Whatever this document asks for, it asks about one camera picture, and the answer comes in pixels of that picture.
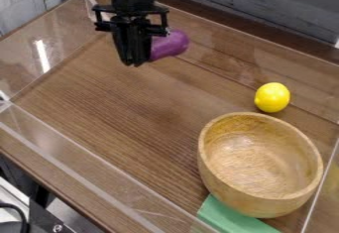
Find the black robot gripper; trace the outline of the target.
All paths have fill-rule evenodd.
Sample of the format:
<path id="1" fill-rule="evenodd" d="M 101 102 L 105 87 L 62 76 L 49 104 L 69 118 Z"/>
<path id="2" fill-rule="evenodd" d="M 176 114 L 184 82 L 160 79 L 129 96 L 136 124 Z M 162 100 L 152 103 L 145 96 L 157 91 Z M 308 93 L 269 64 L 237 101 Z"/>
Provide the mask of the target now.
<path id="1" fill-rule="evenodd" d="M 152 37 L 169 34 L 166 14 L 169 10 L 154 4 L 154 0 L 110 0 L 108 5 L 92 7 L 97 31 L 112 32 L 112 39 L 121 62 L 142 65 L 150 56 Z M 128 28 L 136 25 L 133 58 L 128 41 Z"/>

